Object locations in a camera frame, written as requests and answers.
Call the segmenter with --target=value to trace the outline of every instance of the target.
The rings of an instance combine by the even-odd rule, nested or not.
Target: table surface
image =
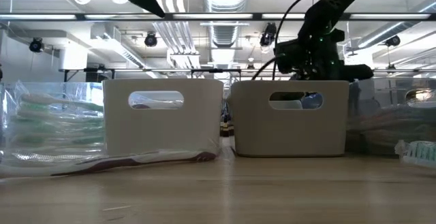
[[[398,159],[224,157],[0,179],[0,223],[436,223],[436,173]]]

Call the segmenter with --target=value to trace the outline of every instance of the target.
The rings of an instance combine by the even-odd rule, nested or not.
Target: black cable
[[[302,1],[302,0],[296,0],[287,10],[286,10],[286,12],[285,12],[285,14],[283,15],[283,18],[281,19],[281,21],[280,21],[280,24],[279,24],[279,28],[277,29],[277,33],[276,33],[276,37],[275,37],[275,42],[274,42],[274,45],[275,45],[275,48],[277,49],[277,41],[279,40],[279,33],[280,33],[280,30],[281,30],[281,26],[283,26],[283,22],[285,21],[285,19],[286,19],[286,16],[289,14],[289,12],[292,10],[292,8],[297,4],[297,3],[300,3],[300,1]],[[277,65],[276,64],[274,64],[274,69],[272,70],[272,79],[274,80],[274,78],[275,78],[275,70],[276,70],[276,67],[277,67]]]
[[[279,57],[274,57],[274,58],[272,58],[271,60],[269,60],[267,63],[265,63],[265,65],[263,65],[261,68],[259,68],[258,72],[256,72],[256,73],[254,74],[254,76],[251,78],[251,80],[255,80],[255,79],[259,76],[259,74],[260,74],[262,71],[264,71],[264,69],[265,69],[266,67],[268,67],[271,63],[275,63],[275,61],[276,61],[278,58],[279,58]]]

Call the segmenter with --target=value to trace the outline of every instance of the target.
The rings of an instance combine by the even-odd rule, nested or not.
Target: ceiling
[[[247,0],[246,12],[277,12],[283,13],[295,0]],[[303,0],[294,9],[293,12],[305,12],[313,2],[317,0]],[[417,5],[425,1],[434,0],[357,0],[349,8],[348,12],[381,12],[381,13],[400,13],[413,12]],[[184,0],[187,12],[203,12],[204,0]],[[9,13],[11,8],[10,0],[0,0],[0,12]],[[12,0],[13,13],[141,13],[139,7],[126,3],[115,4],[112,0],[91,0],[86,5],[79,5],[74,0]],[[235,65],[245,68],[248,58],[254,58],[254,63],[264,63],[273,57],[273,52],[267,49],[261,49],[259,37],[262,34],[267,22],[248,22],[248,26],[240,27],[238,41],[234,48]],[[12,29],[19,31],[30,30],[63,30],[71,33],[91,46],[90,28],[93,22],[13,22]],[[123,44],[129,46],[139,57],[145,60],[149,67],[167,67],[168,62],[167,46],[162,42],[158,35],[158,45],[147,48],[144,45],[144,37],[147,32],[155,31],[151,22],[107,22],[110,27],[117,27],[122,35]],[[337,24],[338,29],[346,31],[346,39],[357,39],[364,37],[388,22],[364,21],[364,22],[340,22]],[[295,38],[302,22],[286,22],[280,32],[280,41]],[[397,47],[391,47],[389,54],[387,47],[375,46],[359,52],[361,57],[373,59],[374,67],[386,67],[388,62],[394,63],[407,58],[414,57],[425,50],[434,47],[436,35],[433,31],[436,22],[422,22],[406,31],[398,34],[401,38],[401,44]],[[196,49],[200,54],[200,63],[207,64],[211,62],[211,48],[208,37],[208,28],[200,26],[200,22],[190,22],[189,28]],[[426,68],[434,68],[431,64],[436,64],[436,52],[429,51],[424,57],[416,58],[401,65],[401,68],[416,68],[425,65]],[[125,59],[112,53],[110,50],[93,50],[93,55],[89,62],[104,63],[107,66],[122,67],[125,66]]]

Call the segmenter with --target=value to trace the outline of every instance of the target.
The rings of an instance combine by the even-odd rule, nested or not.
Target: white storage bin
[[[242,81],[228,98],[236,153],[248,157],[339,156],[345,149],[348,82]],[[273,93],[316,92],[318,109],[280,109]]]
[[[135,109],[132,93],[176,91],[179,108]],[[104,112],[108,155],[155,150],[218,153],[223,83],[205,79],[105,80]]]
[[[347,151],[394,155],[399,140],[436,140],[436,80],[375,78],[360,81],[358,92],[352,89]],[[418,99],[415,91],[428,95]]]

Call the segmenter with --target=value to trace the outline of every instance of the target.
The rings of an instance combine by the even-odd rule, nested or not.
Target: wooden table
[[[398,159],[227,158],[0,180],[0,223],[436,223],[436,174]]]

